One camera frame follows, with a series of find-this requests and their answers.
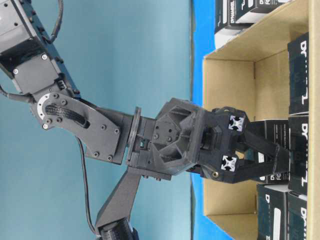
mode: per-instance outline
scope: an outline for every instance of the robotic arm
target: robotic arm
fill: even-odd
[[[171,180],[184,171],[225,183],[289,170],[289,152],[255,135],[244,111],[231,107],[207,111],[171,99],[155,119],[104,109],[84,100],[53,45],[31,0],[0,1],[0,68],[20,94],[5,97],[28,103],[44,130],[63,128],[86,144],[89,158],[121,165],[127,171],[102,206],[94,231],[103,240],[138,240],[130,214],[141,176]],[[256,163],[236,152],[254,149],[270,157]]]

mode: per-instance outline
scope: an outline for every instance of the white label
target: white label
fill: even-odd
[[[273,216],[273,240],[280,240],[280,228],[281,228],[281,210],[274,208]]]
[[[223,5],[223,23],[227,23],[227,19],[228,19],[228,0],[223,0],[222,2]]]
[[[260,164],[265,162],[265,155],[261,152],[258,152],[258,161]]]
[[[232,1],[230,2],[230,22],[234,24],[236,22],[236,14],[235,14],[235,2]]]
[[[258,152],[258,162],[259,162],[260,164],[265,162],[265,155],[262,154],[261,152]],[[261,181],[264,181],[264,180],[266,180],[266,177],[265,177],[265,176],[261,176],[261,177],[260,177],[260,180],[261,180]]]
[[[248,1],[248,7],[251,8],[254,5],[254,0]]]

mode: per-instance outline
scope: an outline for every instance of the cardboard box flap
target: cardboard box flap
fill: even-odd
[[[308,6],[308,0],[283,4],[206,58],[257,62],[286,51],[288,42],[308,32]]]
[[[254,214],[257,211],[257,183],[245,181],[236,184],[204,180],[205,216]]]
[[[258,236],[256,214],[209,215],[215,224],[235,240],[253,240]]]

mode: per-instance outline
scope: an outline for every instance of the black box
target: black box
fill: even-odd
[[[289,122],[286,119],[253,121],[250,123],[248,129],[275,144],[289,149]],[[244,153],[244,158],[255,161],[256,163],[270,161],[269,157],[252,149]],[[252,180],[265,184],[287,184],[289,182],[289,173],[282,172],[276,175],[256,177]]]
[[[309,33],[288,44],[290,67],[290,115],[309,112]]]
[[[289,189],[307,195],[309,117],[289,117],[290,179]]]
[[[258,184],[257,240],[286,240],[288,223],[288,185]]]
[[[251,25],[236,23],[236,0],[215,1],[215,34],[237,35]]]
[[[288,0],[239,0],[236,8],[236,23],[256,23]]]
[[[307,240],[307,196],[288,194],[288,240]]]

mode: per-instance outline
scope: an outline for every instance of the braided cable sleeve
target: braided cable sleeve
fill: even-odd
[[[87,120],[85,119],[84,116],[81,116],[80,114],[76,113],[75,111],[60,107],[56,104],[51,104],[51,105],[46,106],[45,112],[48,115],[54,115],[54,116],[59,116],[62,118],[73,120],[73,121],[79,123],[81,126],[85,126],[87,123]]]

